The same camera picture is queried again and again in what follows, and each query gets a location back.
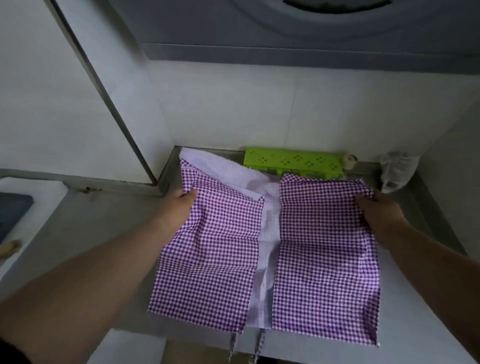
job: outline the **purple gingham fabric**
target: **purple gingham fabric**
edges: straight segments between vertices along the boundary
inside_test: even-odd
[[[198,197],[160,256],[150,312],[242,332],[258,260],[264,200],[254,201],[181,160]]]
[[[377,345],[376,242],[355,196],[363,181],[280,182],[280,235],[273,328]]]

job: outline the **green plastic container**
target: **green plastic container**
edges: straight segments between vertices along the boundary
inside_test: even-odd
[[[319,180],[338,180],[343,174],[340,159],[322,152],[249,147],[243,165],[277,176],[291,173]]]

